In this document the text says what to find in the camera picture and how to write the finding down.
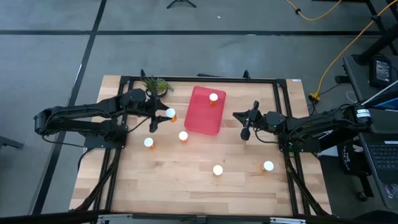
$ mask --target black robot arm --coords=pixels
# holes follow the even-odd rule
[[[119,142],[126,138],[127,130],[116,124],[122,114],[148,117],[151,119],[149,131],[157,130],[157,125],[171,118],[156,116],[157,110],[167,110],[157,97],[151,95],[147,100],[144,90],[133,89],[91,105],[61,107],[56,106],[43,110],[35,116],[35,132],[41,136],[55,134],[59,131],[79,132],[83,136],[101,136],[106,142]],[[101,123],[74,120],[100,116],[107,119]]]
[[[337,130],[342,132],[343,138],[351,138],[348,133],[367,131],[371,124],[369,111],[358,105],[343,105],[321,114],[304,118],[288,118],[278,112],[270,111],[261,115],[258,110],[259,102],[255,101],[253,109],[246,112],[236,112],[233,116],[243,124],[241,138],[247,141],[250,138],[250,127],[255,131],[262,130],[279,136],[279,145],[285,156],[287,173],[308,200],[317,215],[330,216],[317,203],[314,197],[301,181],[290,161],[289,152],[319,152],[328,148],[328,144],[321,142],[324,131]]]

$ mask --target floor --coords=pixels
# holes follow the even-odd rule
[[[102,0],[106,5],[97,26],[101,0],[0,1],[0,135],[25,143],[22,150],[3,147],[0,151],[0,217],[31,212],[52,147],[33,132],[33,117],[45,108],[66,105],[78,73],[83,75],[83,81],[77,105],[96,100],[103,75],[138,75],[140,69],[153,75],[205,73],[224,77],[241,77],[243,71],[249,70],[252,77],[299,78],[307,95],[317,89],[327,66],[354,38],[316,35],[315,31],[359,31],[370,21],[367,6],[353,2],[344,2],[325,18],[309,22],[296,15],[283,0],[192,1],[197,4],[196,9],[177,3],[166,10],[171,0]],[[293,2],[308,17],[316,17],[334,5],[329,1]],[[384,1],[372,2],[376,11],[386,5]],[[382,21],[386,27],[396,22],[390,11]],[[93,27],[103,33],[90,38],[89,32],[75,32]],[[148,32],[105,32],[115,30]],[[187,35],[157,30],[214,32]],[[232,35],[222,32],[226,30],[247,34],[254,30],[302,30],[310,36],[271,32]],[[376,38],[360,38],[345,55],[364,51]],[[391,51],[384,49],[383,54],[389,55]],[[335,85],[334,76],[344,74],[341,65],[338,60],[332,66],[322,90]],[[323,95],[317,110],[349,103],[348,91],[352,91],[349,85],[340,85]],[[65,142],[83,144],[83,138],[67,134]],[[62,147],[43,213],[68,210],[80,155],[79,148]],[[357,201],[354,193],[359,181],[343,175],[335,158],[323,158],[322,167],[334,214],[352,218],[383,209],[378,197]]]

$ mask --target laptop keyboard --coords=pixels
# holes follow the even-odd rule
[[[374,165],[379,170],[398,170],[398,144],[368,144]]]

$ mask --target yellow cable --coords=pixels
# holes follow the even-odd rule
[[[287,1],[295,10],[297,10],[297,7],[295,7],[291,1],[289,1],[289,0],[286,0],[286,1]],[[309,19],[309,18],[305,17],[300,11],[298,12],[298,14],[300,14],[300,16],[303,17],[305,20],[308,20],[308,21],[315,21],[315,20],[318,20],[318,19],[324,17],[325,15],[329,14],[329,12],[331,12],[332,10],[334,10],[334,8],[335,8],[341,1],[342,1],[342,0],[338,1],[338,3],[336,3],[332,8],[330,8],[329,11],[327,11],[326,13],[324,13],[324,15],[318,16],[318,17],[316,17],[316,18],[314,18],[314,19]]]
[[[388,8],[390,8],[390,6],[392,6],[393,4],[395,4],[396,2],[398,2],[398,0],[394,0],[393,2],[391,2],[390,4],[388,4],[388,6],[386,6],[383,10],[381,10],[377,16],[380,16],[381,14],[383,14],[384,11],[386,11]],[[356,42],[356,40],[359,39],[359,37],[373,24],[373,21],[371,21],[366,27],[365,29],[362,30],[362,32],[360,32],[358,34],[358,36],[355,37],[355,39],[353,41],[351,41],[351,43],[348,44],[348,46],[337,56],[337,58],[335,58],[332,63],[329,65],[329,67],[326,69],[326,71],[323,73],[321,80],[319,81],[319,86],[318,86],[318,90],[315,93],[312,93],[312,96],[314,97],[314,99],[318,98],[319,92],[321,90],[321,86],[322,86],[322,81],[323,78],[325,77],[325,75],[328,73],[329,69],[331,68],[331,66],[341,57],[341,55],[343,55],[347,49],[354,43]]]

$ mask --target green plant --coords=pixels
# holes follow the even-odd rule
[[[164,92],[167,88],[174,91],[173,87],[163,78],[155,78],[153,75],[150,78],[144,78],[144,87],[151,92],[156,90],[158,93]]]

